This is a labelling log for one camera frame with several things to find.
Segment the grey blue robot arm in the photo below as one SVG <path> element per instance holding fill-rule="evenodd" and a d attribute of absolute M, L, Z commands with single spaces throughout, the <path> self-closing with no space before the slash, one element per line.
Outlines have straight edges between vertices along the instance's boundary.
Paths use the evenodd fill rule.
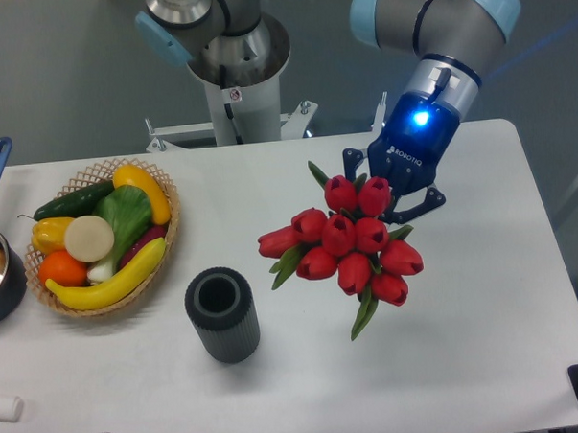
<path fill-rule="evenodd" d="M 386 223 L 406 224 L 444 204 L 434 185 L 437 166 L 519 15 L 520 0 L 353 0 L 350 28 L 358 41 L 419 60 L 394 109 L 378 112 L 377 138 L 365 150 L 343 152 L 349 180 L 366 163 L 395 198 L 425 192 L 407 211 L 388 206 Z M 161 59 L 188 67 L 203 84 L 219 145 L 285 137 L 279 77 L 290 42 L 261 0 L 146 0 L 135 23 Z"/>

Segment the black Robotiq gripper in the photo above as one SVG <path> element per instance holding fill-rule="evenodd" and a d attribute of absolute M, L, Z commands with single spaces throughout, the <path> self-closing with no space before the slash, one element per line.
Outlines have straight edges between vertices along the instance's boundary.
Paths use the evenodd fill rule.
<path fill-rule="evenodd" d="M 364 183 L 368 174 L 357 175 L 357 169 L 368 157 L 370 174 L 385 179 L 393 195 L 405 196 L 427 187 L 421 203 L 399 212 L 389 207 L 380 215 L 386 224 L 406 225 L 446 203 L 446 196 L 432 182 L 459 126 L 455 112 L 408 92 L 400 97 L 380 136 L 368 150 L 342 151 L 345 178 Z"/>

